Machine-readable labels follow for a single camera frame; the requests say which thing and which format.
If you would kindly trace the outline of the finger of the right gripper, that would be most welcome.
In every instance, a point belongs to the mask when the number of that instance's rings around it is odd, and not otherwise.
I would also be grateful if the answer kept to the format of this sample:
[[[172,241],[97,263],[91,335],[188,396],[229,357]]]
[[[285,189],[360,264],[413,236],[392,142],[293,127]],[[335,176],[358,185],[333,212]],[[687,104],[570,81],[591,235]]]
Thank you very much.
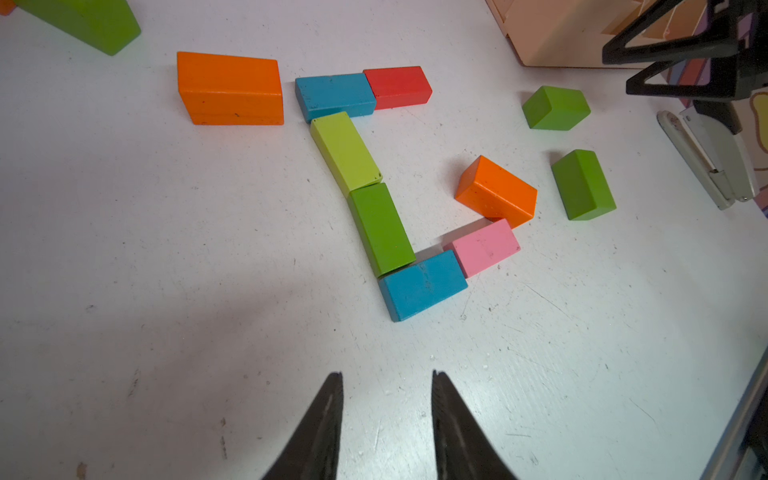
[[[605,65],[721,58],[738,48],[736,1],[648,1],[602,50]]]
[[[677,83],[647,80],[672,69],[677,61],[655,62],[626,81],[626,93],[638,96],[675,97],[701,101],[734,101],[748,98],[756,89],[756,55],[694,59],[687,62]]]

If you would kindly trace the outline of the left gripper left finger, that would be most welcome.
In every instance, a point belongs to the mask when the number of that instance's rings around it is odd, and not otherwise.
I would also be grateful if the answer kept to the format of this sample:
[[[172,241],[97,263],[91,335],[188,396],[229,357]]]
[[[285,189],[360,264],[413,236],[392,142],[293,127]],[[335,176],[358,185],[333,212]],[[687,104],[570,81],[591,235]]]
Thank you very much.
[[[335,479],[343,401],[342,374],[332,372],[263,479]]]

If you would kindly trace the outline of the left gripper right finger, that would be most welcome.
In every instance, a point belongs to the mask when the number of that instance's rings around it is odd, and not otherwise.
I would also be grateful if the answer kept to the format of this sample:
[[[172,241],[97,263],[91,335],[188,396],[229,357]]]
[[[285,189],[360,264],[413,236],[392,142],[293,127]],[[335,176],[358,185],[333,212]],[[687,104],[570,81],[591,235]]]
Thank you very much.
[[[445,372],[433,372],[431,411],[438,479],[517,479]]]

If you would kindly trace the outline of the teal block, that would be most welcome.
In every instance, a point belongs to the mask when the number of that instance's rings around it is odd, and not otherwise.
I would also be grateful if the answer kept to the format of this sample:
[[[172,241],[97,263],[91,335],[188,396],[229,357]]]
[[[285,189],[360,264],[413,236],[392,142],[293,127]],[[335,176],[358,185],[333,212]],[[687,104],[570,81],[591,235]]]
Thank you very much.
[[[300,77],[295,92],[307,123],[339,112],[350,117],[371,115],[377,106],[364,73]]]
[[[386,275],[378,283],[393,322],[407,320],[468,288],[451,250]]]

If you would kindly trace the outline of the pink block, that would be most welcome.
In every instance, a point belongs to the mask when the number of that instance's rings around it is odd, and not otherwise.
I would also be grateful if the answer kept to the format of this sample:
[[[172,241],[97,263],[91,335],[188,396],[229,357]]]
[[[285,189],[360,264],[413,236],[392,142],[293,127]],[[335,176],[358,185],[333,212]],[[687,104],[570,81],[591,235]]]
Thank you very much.
[[[444,246],[452,251],[465,278],[475,276],[521,250],[506,219],[499,219]]]

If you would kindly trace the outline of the light green block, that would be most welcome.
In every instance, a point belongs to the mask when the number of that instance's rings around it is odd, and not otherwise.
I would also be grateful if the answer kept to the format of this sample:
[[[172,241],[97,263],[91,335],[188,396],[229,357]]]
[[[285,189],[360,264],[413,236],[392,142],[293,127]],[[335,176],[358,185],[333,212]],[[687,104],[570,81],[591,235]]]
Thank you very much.
[[[382,181],[380,169],[346,112],[313,119],[310,134],[345,198]]]

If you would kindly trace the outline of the red block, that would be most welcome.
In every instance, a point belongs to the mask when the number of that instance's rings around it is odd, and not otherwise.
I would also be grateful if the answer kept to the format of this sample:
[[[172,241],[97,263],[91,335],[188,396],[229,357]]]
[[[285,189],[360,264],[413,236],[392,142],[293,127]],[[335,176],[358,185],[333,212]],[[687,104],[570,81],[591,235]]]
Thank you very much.
[[[426,104],[433,91],[420,66],[363,71],[376,99],[376,110]]]

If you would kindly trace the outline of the orange block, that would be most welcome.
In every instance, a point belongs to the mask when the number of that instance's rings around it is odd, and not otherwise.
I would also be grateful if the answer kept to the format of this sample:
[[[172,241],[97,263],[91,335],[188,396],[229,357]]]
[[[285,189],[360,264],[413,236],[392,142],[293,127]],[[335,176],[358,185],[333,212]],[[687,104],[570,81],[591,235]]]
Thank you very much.
[[[538,190],[480,155],[461,175],[455,199],[488,219],[516,228],[534,218]]]
[[[282,125],[278,62],[228,55],[177,53],[178,90],[195,125]]]

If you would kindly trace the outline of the grey stapler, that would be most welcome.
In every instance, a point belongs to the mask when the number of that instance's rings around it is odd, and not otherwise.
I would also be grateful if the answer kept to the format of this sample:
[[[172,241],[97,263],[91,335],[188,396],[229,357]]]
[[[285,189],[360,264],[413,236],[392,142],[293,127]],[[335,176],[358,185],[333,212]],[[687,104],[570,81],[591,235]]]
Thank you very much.
[[[658,112],[657,121],[719,209],[758,195],[752,158],[732,102],[694,100],[679,114]]]

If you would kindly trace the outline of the aluminium front rail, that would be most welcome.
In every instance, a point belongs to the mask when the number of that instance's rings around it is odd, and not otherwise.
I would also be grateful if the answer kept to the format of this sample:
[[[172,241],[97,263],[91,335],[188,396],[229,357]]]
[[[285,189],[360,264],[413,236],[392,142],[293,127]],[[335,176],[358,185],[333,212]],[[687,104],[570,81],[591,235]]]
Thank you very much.
[[[700,479],[767,478],[767,351],[764,351]]]

